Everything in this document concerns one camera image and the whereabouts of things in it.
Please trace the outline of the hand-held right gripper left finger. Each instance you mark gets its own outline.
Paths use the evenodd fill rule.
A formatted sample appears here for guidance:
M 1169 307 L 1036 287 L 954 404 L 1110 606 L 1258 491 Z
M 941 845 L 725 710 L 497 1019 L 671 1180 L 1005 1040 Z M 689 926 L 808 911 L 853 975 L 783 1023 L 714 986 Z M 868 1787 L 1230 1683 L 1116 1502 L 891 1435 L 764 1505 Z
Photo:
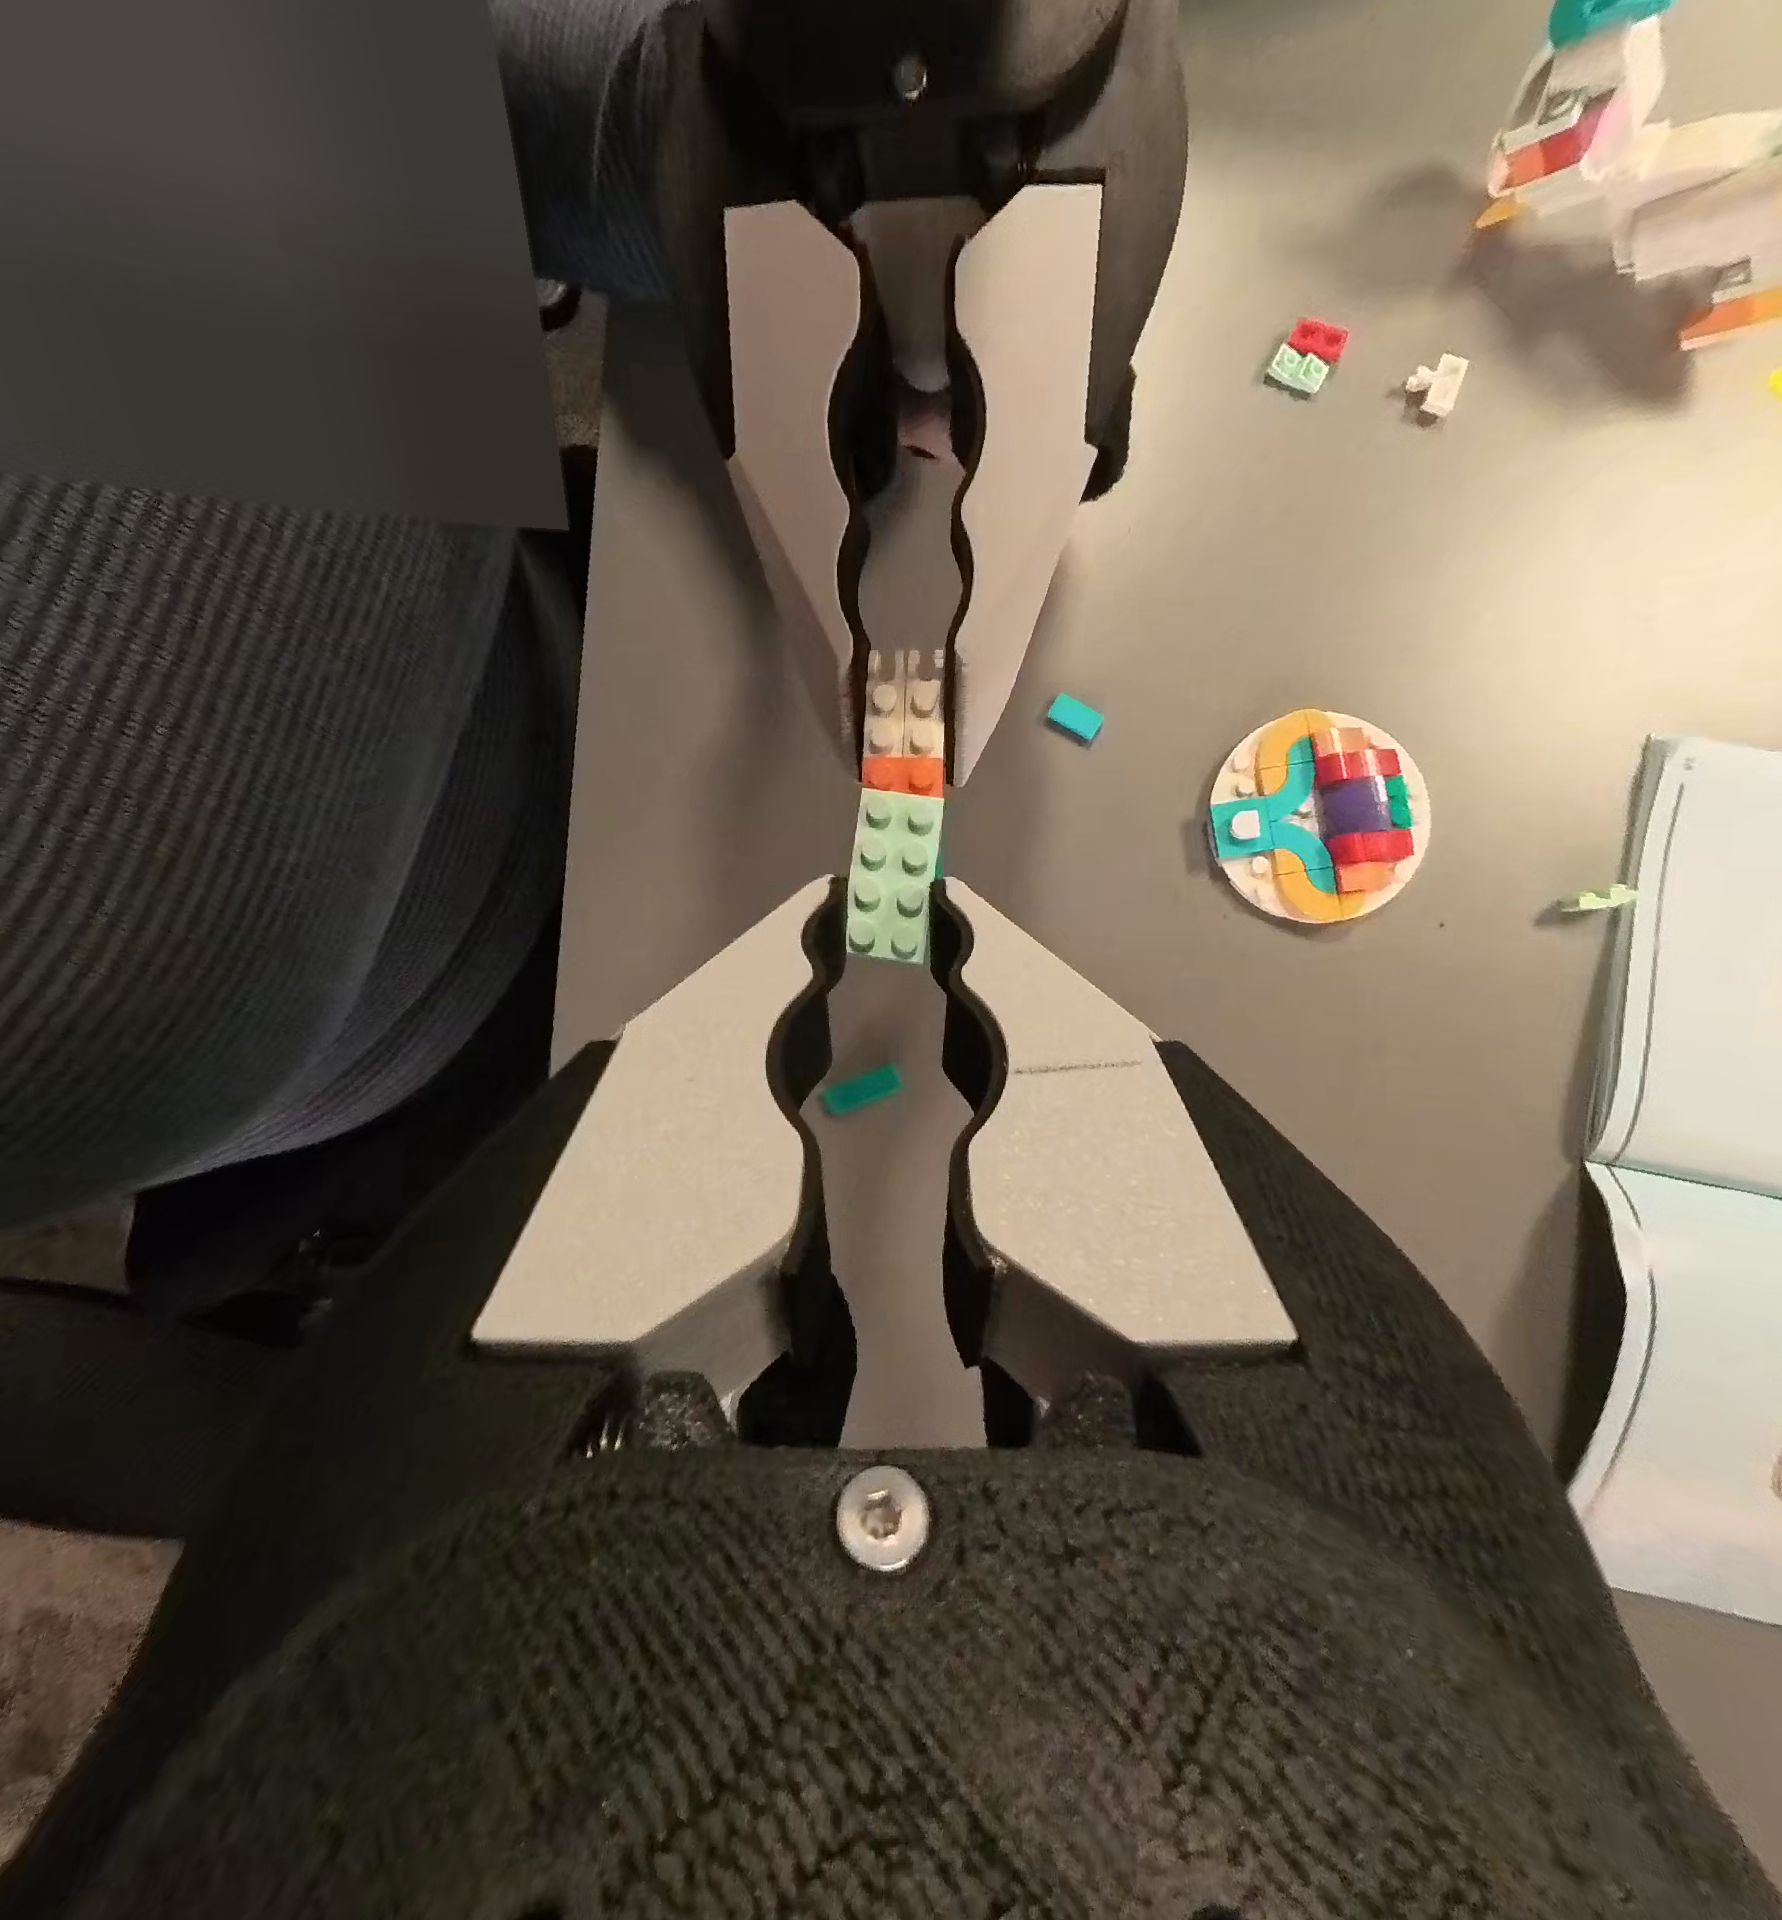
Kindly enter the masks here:
M 831 1292 L 804 1105 L 831 1064 L 820 876 L 628 1020 L 473 1324 L 610 1361 L 813 1356 Z

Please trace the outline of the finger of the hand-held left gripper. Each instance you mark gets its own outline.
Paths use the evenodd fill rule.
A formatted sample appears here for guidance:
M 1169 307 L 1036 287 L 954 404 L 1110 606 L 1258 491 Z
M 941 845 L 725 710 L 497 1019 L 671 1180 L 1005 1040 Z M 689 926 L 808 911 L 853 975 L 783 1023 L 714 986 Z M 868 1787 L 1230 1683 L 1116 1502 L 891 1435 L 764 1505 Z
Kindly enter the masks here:
M 853 756 L 853 507 L 833 400 L 861 334 L 858 259 L 796 202 L 726 208 L 722 233 L 735 498 L 813 706 Z
M 1093 472 L 1086 435 L 1102 188 L 1020 188 L 958 248 L 952 342 L 974 449 L 954 504 L 964 597 L 951 635 L 951 780 L 992 743 Z

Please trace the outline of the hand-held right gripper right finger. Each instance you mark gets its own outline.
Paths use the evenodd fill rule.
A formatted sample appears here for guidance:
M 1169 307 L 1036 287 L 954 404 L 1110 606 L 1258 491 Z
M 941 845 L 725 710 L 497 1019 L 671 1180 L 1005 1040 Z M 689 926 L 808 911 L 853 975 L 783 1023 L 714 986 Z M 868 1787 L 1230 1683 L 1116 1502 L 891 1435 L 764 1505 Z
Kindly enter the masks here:
M 1296 1331 L 1159 1039 L 977 895 L 938 884 L 958 1352 L 1278 1352 Z

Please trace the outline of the mint green lego plate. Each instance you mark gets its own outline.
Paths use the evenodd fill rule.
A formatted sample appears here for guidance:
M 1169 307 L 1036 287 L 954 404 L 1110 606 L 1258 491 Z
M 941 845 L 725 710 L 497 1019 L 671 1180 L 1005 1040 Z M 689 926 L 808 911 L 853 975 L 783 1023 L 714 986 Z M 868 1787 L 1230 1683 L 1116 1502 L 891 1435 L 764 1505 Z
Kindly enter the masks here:
M 930 886 L 941 868 L 944 800 L 861 788 L 845 902 L 853 958 L 926 965 Z

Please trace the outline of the red and mint lego piece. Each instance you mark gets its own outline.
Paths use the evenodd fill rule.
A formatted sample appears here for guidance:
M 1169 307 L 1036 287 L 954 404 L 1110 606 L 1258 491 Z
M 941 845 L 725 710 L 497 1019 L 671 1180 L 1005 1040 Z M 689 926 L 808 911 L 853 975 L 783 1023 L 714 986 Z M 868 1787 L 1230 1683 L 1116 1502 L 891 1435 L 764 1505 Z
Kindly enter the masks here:
M 1296 399 L 1315 399 L 1350 342 L 1343 325 L 1299 315 L 1263 366 L 1263 383 Z

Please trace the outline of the round rainbow lego plate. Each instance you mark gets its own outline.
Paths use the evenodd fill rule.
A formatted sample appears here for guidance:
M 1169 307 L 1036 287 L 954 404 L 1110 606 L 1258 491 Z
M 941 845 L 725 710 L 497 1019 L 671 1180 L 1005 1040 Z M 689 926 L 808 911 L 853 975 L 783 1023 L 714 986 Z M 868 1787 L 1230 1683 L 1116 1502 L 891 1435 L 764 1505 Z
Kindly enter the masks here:
M 1296 706 L 1243 734 L 1215 772 L 1202 838 L 1214 870 L 1276 923 L 1343 926 L 1395 900 L 1430 847 L 1420 764 L 1357 715 Z

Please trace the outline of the open lego instruction booklet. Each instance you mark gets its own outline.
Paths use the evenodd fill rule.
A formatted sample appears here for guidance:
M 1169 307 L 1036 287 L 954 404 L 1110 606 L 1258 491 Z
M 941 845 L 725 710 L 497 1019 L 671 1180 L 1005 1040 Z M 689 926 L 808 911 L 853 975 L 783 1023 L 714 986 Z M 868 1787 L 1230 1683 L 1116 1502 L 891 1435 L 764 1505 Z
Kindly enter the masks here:
M 1571 1500 L 1620 1591 L 1782 1627 L 1782 753 L 1646 741 L 1583 1171 L 1624 1331 Z

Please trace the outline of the white lego unicorn model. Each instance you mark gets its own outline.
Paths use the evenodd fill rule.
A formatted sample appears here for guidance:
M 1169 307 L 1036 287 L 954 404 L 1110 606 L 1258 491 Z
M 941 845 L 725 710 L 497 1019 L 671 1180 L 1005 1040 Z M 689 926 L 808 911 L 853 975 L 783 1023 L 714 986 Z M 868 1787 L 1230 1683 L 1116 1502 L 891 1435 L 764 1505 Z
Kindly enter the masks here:
M 1476 232 L 1591 216 L 1636 283 L 1697 280 L 1683 350 L 1782 323 L 1782 106 L 1672 122 L 1668 1 L 1553 1 L 1490 143 Z

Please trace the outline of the person's grey knit sweater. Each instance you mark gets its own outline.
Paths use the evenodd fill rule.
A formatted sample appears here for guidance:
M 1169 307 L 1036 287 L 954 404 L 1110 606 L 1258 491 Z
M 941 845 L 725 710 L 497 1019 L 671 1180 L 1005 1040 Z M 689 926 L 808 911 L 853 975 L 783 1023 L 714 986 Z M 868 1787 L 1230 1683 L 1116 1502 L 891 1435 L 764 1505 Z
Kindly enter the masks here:
M 539 540 L 0 472 L 0 1231 L 355 1131 L 558 915 Z

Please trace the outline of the person's dark trousers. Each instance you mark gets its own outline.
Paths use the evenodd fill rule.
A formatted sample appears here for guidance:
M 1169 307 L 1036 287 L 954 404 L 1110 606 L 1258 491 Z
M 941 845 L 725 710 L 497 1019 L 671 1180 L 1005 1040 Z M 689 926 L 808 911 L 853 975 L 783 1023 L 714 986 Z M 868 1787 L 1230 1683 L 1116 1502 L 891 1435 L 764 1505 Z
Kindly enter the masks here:
M 185 1537 L 385 1229 L 355 1177 L 258 1162 L 147 1191 L 114 1290 L 0 1278 L 0 1520 Z

